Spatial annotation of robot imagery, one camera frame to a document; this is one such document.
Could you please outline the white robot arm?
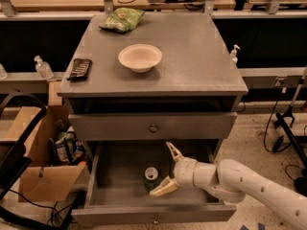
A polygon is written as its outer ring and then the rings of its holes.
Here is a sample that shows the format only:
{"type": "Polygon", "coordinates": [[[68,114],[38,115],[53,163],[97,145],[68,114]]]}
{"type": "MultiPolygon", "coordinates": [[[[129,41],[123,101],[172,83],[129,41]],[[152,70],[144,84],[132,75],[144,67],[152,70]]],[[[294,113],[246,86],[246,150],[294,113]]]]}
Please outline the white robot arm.
{"type": "Polygon", "coordinates": [[[167,142],[173,160],[174,177],[165,177],[150,191],[151,196],[163,196],[182,186],[193,186],[230,203],[241,202],[245,195],[266,205],[296,230],[307,230],[307,197],[281,186],[244,164],[224,159],[218,165],[185,157],[167,142]]]}

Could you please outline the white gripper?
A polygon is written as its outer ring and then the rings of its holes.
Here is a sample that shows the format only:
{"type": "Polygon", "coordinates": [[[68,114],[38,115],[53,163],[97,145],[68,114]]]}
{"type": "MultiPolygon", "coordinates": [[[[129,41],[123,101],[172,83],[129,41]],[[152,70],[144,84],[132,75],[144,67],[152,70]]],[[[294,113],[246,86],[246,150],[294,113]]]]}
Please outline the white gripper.
{"type": "Polygon", "coordinates": [[[182,153],[171,142],[167,142],[173,160],[176,162],[174,167],[175,178],[165,177],[161,183],[150,191],[150,196],[163,196],[178,189],[179,186],[194,185],[194,171],[198,161],[184,157],[182,153]]]}

